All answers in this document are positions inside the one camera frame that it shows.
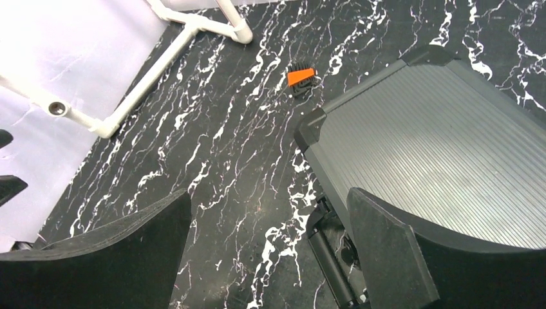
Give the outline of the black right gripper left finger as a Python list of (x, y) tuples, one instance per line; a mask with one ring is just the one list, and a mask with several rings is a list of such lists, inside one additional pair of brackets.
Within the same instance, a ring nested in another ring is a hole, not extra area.
[(81, 235), (1, 254), (1, 307), (167, 308), (191, 209), (179, 190)]

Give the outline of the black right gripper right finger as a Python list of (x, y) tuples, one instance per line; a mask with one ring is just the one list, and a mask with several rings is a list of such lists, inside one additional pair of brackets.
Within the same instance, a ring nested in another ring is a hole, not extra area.
[(474, 238), (353, 187), (347, 207), (372, 308), (544, 308), (545, 251)]

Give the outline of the black foam-lined poker case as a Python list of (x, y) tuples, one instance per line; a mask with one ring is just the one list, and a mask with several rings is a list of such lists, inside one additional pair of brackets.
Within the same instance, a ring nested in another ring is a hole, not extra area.
[(323, 188), (306, 235), (339, 308), (372, 308), (353, 187), (455, 232), (545, 251), (545, 124), (441, 46), (305, 115), (294, 139)]

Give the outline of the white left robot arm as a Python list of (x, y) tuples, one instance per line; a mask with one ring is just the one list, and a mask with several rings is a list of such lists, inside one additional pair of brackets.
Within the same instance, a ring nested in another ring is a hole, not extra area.
[[(1, 148), (13, 142), (13, 135), (6, 129), (1, 129)], [(28, 187), (28, 183), (13, 171), (1, 169), (1, 207), (15, 198)]]

